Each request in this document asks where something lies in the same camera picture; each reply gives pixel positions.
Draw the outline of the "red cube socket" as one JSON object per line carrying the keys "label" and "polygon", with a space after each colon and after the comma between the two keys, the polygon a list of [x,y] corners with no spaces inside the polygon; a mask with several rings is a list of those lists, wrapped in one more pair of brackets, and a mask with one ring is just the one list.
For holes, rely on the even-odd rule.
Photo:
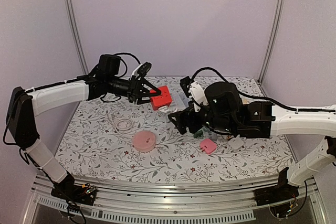
{"label": "red cube socket", "polygon": [[161,86],[158,89],[161,91],[161,94],[150,98],[154,111],[163,106],[170,106],[173,101],[168,86]]}

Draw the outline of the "white plug adapter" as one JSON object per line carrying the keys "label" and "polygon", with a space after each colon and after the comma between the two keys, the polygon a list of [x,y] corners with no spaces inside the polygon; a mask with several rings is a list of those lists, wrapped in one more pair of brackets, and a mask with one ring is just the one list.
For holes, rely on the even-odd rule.
{"label": "white plug adapter", "polygon": [[240,136],[231,137],[230,139],[228,139],[227,143],[230,146],[230,148],[232,148],[234,150],[237,150],[244,145],[244,141]]}

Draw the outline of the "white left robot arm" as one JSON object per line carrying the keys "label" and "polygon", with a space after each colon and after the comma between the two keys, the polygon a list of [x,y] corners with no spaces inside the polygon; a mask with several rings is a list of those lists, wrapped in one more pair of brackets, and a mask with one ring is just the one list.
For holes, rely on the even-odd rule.
{"label": "white left robot arm", "polygon": [[88,74],[73,79],[30,89],[16,87],[12,91],[4,132],[10,133],[13,141],[5,142],[5,145],[17,146],[23,158],[48,176],[67,200],[77,197],[78,188],[73,185],[73,176],[56,159],[52,138],[43,140],[50,131],[42,127],[51,125],[51,117],[59,108],[66,109],[107,94],[135,104],[148,103],[151,97],[159,95],[160,90],[146,79],[151,63],[138,62],[128,78],[119,74],[124,55],[101,55]]}

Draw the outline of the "green plug adapter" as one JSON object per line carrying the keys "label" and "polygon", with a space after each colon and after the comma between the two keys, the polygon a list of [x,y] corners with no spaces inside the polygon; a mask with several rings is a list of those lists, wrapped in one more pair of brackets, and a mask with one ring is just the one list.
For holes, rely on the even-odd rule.
{"label": "green plug adapter", "polygon": [[204,137],[204,130],[203,130],[203,129],[200,129],[200,130],[196,131],[196,132],[193,134],[193,137],[194,137],[194,138],[203,138],[203,137]]}

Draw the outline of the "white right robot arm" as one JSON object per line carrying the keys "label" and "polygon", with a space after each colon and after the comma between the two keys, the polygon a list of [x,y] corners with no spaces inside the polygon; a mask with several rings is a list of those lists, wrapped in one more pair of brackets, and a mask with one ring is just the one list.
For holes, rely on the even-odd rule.
{"label": "white right robot arm", "polygon": [[195,133],[206,127],[217,134],[244,138],[265,138],[281,135],[319,135],[323,140],[299,162],[285,168],[284,177],[271,190],[276,201],[291,194],[307,178],[335,161],[335,105],[290,107],[268,97],[252,97],[244,104],[236,85],[215,82],[203,89],[198,82],[185,88],[189,106],[170,113],[169,120],[181,134]]}

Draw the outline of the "round pink socket base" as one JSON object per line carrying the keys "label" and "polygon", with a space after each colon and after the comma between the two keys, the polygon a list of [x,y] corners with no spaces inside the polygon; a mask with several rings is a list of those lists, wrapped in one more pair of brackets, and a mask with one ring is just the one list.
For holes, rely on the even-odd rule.
{"label": "round pink socket base", "polygon": [[138,152],[150,152],[156,146],[156,136],[151,131],[137,132],[132,138],[132,146]]}

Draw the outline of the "pink plug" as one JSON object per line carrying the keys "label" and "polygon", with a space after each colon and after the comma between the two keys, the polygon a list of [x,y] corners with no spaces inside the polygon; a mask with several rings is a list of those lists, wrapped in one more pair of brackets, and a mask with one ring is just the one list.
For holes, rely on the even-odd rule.
{"label": "pink plug", "polygon": [[206,138],[200,142],[200,149],[206,154],[211,154],[217,149],[217,144],[211,139]]}

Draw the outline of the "white multicolour power strip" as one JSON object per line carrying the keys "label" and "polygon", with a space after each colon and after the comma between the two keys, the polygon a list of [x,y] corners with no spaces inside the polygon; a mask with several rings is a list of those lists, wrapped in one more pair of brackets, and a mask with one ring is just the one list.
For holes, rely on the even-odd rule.
{"label": "white multicolour power strip", "polygon": [[183,92],[172,92],[172,103],[159,108],[162,113],[170,114],[177,111],[182,111],[188,107],[188,98]]}

